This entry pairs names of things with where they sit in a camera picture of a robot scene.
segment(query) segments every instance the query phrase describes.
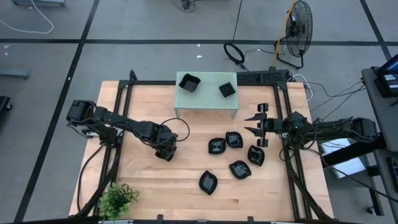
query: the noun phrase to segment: fan grille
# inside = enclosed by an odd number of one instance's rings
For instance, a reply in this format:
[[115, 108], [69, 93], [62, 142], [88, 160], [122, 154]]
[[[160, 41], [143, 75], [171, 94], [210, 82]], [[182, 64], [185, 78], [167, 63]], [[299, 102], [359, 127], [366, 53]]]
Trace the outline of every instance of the fan grille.
[[307, 52], [312, 39], [312, 13], [306, 2], [297, 1], [294, 4], [285, 31], [290, 54], [301, 57]]

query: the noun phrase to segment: computer screen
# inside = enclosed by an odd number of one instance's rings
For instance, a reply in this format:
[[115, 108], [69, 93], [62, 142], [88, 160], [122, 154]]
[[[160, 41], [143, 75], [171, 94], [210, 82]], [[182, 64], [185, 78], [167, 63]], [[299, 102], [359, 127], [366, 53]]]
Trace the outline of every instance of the computer screen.
[[377, 75], [397, 74], [398, 73], [398, 54], [393, 56], [388, 62], [377, 70]]
[[387, 67], [388, 71], [398, 71], [398, 61], [393, 62], [390, 66]]

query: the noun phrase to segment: table leg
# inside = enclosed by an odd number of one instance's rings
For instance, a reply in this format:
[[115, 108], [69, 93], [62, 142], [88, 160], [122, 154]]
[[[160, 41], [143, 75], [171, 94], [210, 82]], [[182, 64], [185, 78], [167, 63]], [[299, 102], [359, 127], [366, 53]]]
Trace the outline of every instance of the table leg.
[[231, 110], [231, 118], [234, 119], [238, 110]]
[[179, 118], [180, 117], [180, 109], [174, 108], [174, 111], [175, 111], [175, 116], [177, 118]]

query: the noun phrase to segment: gray floor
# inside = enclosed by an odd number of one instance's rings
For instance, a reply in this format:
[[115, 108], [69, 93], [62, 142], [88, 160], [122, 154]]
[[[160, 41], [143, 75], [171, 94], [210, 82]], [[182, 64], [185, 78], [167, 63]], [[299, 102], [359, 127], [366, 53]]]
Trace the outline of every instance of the gray floor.
[[[377, 41], [359, 0], [307, 1], [312, 8], [314, 40]], [[398, 41], [394, 21], [395, 0], [366, 0], [386, 41]], [[0, 39], [79, 39], [93, 0], [68, 0], [67, 7], [42, 6], [54, 23], [49, 35], [19, 33], [0, 24]], [[234, 31], [239, 0], [206, 0], [185, 14], [171, 0], [101, 0], [89, 39], [230, 39]], [[289, 1], [244, 0], [236, 33], [237, 39], [274, 40], [283, 23]], [[20, 29], [48, 29], [48, 24], [27, 6], [0, 2], [0, 19]], [[0, 95], [12, 97], [14, 108], [0, 129], [0, 223], [12, 222], [32, 168], [43, 143], [77, 44], [0, 44], [0, 68], [26, 69], [29, 80], [0, 78]], [[271, 45], [240, 45], [242, 50]], [[398, 47], [389, 47], [392, 55]], [[297, 62], [296, 58], [285, 56]], [[273, 55], [258, 51], [247, 54], [250, 70], [267, 70]], [[305, 67], [293, 74], [325, 86], [330, 93], [348, 88], [361, 77], [361, 69], [386, 61], [378, 46], [311, 46], [305, 54]], [[50, 148], [30, 201], [25, 221], [66, 217], [72, 201], [85, 140], [66, 128], [65, 116], [72, 100], [95, 101], [103, 80], [120, 80], [134, 69], [141, 80], [174, 80], [177, 71], [224, 71], [241, 69], [224, 54], [222, 45], [197, 44], [86, 44], [76, 68], [67, 99]], [[310, 108], [327, 100], [319, 86]], [[312, 112], [312, 118], [326, 116], [343, 99], [334, 99]], [[328, 119], [361, 116], [375, 120], [366, 91], [353, 95]], [[386, 216], [375, 217], [365, 209], [371, 205], [367, 189], [348, 186], [325, 171], [335, 217], [348, 222], [392, 223], [387, 201], [382, 198]], [[377, 187], [383, 190], [381, 180]]]

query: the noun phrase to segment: white cable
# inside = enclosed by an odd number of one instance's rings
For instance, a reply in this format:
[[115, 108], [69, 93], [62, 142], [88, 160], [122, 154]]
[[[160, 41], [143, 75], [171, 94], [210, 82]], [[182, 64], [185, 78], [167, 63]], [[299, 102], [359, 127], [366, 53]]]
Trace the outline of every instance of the white cable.
[[20, 30], [20, 29], [16, 29], [16, 28], [13, 28], [13, 27], [7, 25], [7, 24], [6, 24], [5, 22], [3, 22], [2, 20], [0, 20], [0, 22], [1, 22], [2, 24], [4, 24], [6, 27], [8, 27], [8, 28], [10, 28], [10, 29], [12, 29], [12, 30], [15, 30], [15, 31], [19, 31], [19, 32], [26, 32], [26, 33], [31, 33], [31, 34], [49, 34], [49, 33], [51, 33], [51, 31], [54, 29], [54, 25], [52, 24], [52, 22], [51, 22], [45, 15], [42, 14], [42, 12], [40, 12], [40, 10], [36, 7], [36, 5], [35, 5], [35, 3], [33, 2], [33, 0], [30, 0], [30, 1], [32, 2], [33, 6], [34, 6], [35, 9], [37, 10], [37, 12], [38, 12], [40, 15], [42, 15], [43, 18], [44, 18], [46, 21], [48, 21], [48, 22], [50, 23], [51, 29], [50, 29], [49, 31], [47, 31], [47, 32], [39, 32], [39, 31]]
[[307, 102], [308, 102], [308, 101], [310, 101], [310, 100], [313, 98], [313, 91], [312, 91], [312, 89], [311, 89], [311, 87], [310, 87], [310, 84], [308, 84], [307, 80], [304, 78], [304, 76], [303, 76], [303, 75], [300, 75], [300, 74], [295, 74], [295, 75], [293, 76], [293, 78], [294, 78], [294, 77], [296, 77], [296, 76], [300, 76], [300, 77], [302, 77], [302, 78], [304, 79], [304, 81], [305, 81], [305, 84], [307, 84], [307, 86], [308, 86], [308, 89], [310, 89], [310, 92], [311, 92], [311, 97], [310, 97], [309, 99], [307, 99]]

